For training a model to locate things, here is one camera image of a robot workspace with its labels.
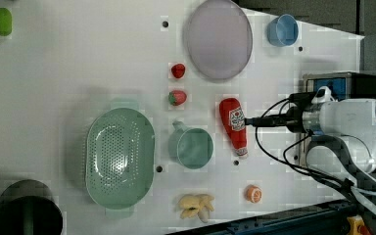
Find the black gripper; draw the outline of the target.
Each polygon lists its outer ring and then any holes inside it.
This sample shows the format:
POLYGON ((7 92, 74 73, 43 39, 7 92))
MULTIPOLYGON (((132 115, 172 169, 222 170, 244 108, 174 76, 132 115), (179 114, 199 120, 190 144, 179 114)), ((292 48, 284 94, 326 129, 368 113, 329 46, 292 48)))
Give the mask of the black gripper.
MULTIPOLYGON (((303 111, 298 107, 290 108, 285 114, 280 114, 278 124, 280 126, 286 126, 289 131, 293 133, 304 133, 303 126, 303 111)), ((272 117, 252 117, 245 119, 245 125, 251 125, 253 127, 274 127, 276 121, 272 117)))

